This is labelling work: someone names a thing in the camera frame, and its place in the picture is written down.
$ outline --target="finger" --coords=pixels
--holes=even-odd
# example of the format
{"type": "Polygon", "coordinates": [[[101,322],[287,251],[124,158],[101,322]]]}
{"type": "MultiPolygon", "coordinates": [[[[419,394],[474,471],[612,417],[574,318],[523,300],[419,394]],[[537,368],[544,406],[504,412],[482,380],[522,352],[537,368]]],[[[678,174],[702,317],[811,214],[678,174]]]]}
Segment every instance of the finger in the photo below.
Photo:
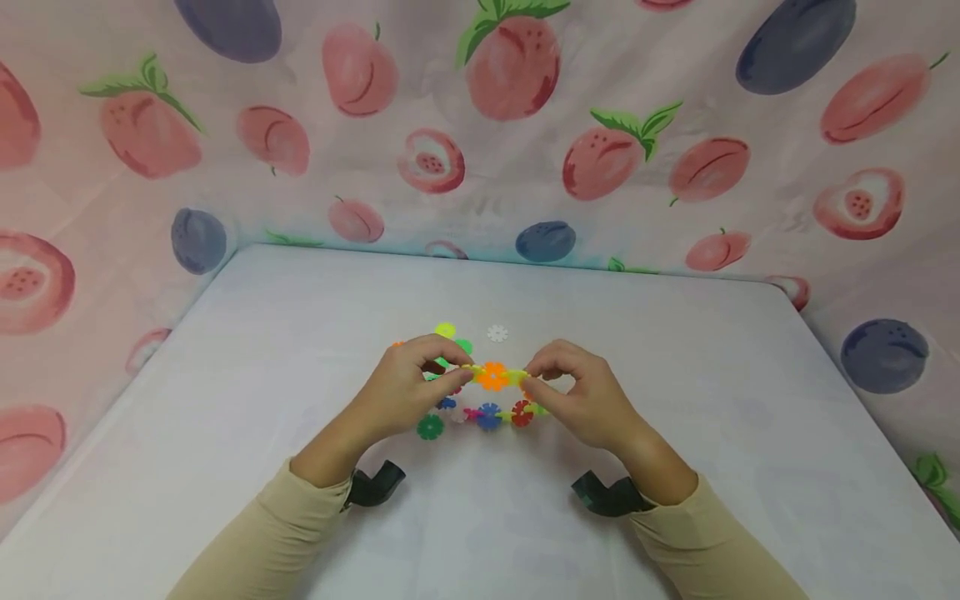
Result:
{"type": "Polygon", "coordinates": [[[423,387],[427,390],[427,398],[424,400],[424,403],[430,406],[436,404],[446,396],[450,396],[456,392],[458,388],[467,385],[472,378],[473,372],[467,371],[466,369],[454,369],[433,381],[427,381],[423,384],[423,387]]]}
{"type": "Polygon", "coordinates": [[[445,358],[451,365],[472,365],[473,360],[463,348],[442,335],[431,333],[410,340],[401,348],[416,354],[417,366],[422,367],[427,361],[445,358]]]}

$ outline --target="black object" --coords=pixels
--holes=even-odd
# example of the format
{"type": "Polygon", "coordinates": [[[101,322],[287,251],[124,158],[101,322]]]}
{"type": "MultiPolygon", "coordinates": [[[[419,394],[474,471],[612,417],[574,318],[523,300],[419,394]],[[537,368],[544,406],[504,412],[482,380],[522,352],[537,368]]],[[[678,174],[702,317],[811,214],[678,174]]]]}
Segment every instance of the black object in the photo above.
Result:
{"type": "Polygon", "coordinates": [[[394,465],[390,461],[384,461],[383,467],[376,472],[373,479],[362,470],[353,471],[353,485],[350,487],[350,494],[347,496],[347,506],[356,504],[358,506],[380,506],[394,495],[396,486],[406,478],[407,474],[403,469],[394,465]]]}
{"type": "Polygon", "coordinates": [[[591,513],[600,516],[624,516],[655,507],[636,490],[634,480],[624,477],[609,488],[592,470],[570,486],[591,513]]]}

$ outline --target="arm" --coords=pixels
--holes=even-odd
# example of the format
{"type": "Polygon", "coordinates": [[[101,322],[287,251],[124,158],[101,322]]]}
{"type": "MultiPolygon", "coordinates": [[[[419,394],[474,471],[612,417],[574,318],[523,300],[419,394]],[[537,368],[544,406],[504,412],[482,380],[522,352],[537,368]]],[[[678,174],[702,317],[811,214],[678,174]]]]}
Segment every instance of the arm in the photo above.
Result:
{"type": "Polygon", "coordinates": [[[373,444],[413,427],[473,373],[435,359],[469,356],[438,335],[390,348],[363,389],[210,543],[167,600],[287,600],[344,518],[350,476],[373,444]]]}
{"type": "Polygon", "coordinates": [[[603,358],[565,340],[542,348],[523,389],[583,443],[608,450],[656,508],[630,520],[650,557],[684,599],[806,600],[789,573],[750,535],[631,404],[603,358]],[[560,394],[536,377],[576,380],[560,394]]]}

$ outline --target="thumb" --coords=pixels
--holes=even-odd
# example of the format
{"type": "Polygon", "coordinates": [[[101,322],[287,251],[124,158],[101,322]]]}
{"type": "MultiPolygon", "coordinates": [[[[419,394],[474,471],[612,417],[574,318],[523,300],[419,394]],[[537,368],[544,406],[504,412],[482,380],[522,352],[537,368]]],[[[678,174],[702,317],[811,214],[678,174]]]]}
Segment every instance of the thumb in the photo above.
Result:
{"type": "Polygon", "coordinates": [[[536,377],[524,377],[523,380],[520,381],[520,389],[529,394],[537,404],[551,413],[561,414],[564,408],[566,408],[566,395],[554,390],[536,377]]]}

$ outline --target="blue plum print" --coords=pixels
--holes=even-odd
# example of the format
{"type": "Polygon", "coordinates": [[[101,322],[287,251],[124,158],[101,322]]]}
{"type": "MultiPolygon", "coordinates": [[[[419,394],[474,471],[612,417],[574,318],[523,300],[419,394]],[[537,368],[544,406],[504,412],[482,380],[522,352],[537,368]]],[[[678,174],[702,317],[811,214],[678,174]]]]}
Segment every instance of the blue plum print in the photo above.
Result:
{"type": "Polygon", "coordinates": [[[859,388],[896,394],[917,383],[930,355],[919,331],[894,319],[858,325],[844,340],[840,364],[859,388]]]}
{"type": "Polygon", "coordinates": [[[736,80],[765,96],[800,87],[840,50],[855,20],[855,0],[783,0],[743,49],[736,80]]]}
{"type": "Polygon", "coordinates": [[[202,210],[181,208],[170,227],[177,262],[193,275],[217,268],[227,255],[227,231],[219,219],[202,210]]]}
{"type": "Polygon", "coordinates": [[[263,62],[280,50],[283,32],[274,0],[174,0],[206,46],[237,62],[263,62]]]}
{"type": "Polygon", "coordinates": [[[530,262],[553,262],[570,254],[577,233],[563,221],[543,221],[520,232],[516,252],[530,262]]]}

